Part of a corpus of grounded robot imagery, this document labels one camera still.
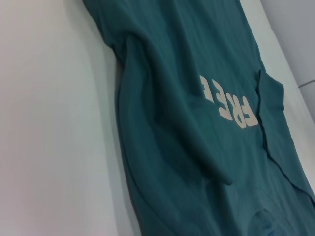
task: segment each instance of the teal hoodie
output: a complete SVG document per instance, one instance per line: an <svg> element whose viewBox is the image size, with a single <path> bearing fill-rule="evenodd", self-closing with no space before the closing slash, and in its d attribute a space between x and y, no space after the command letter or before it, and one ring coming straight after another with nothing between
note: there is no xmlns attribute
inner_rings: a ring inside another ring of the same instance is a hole
<svg viewBox="0 0 315 236"><path fill-rule="evenodd" d="M84 2L125 68L117 119L143 235L315 235L284 88L239 0Z"/></svg>

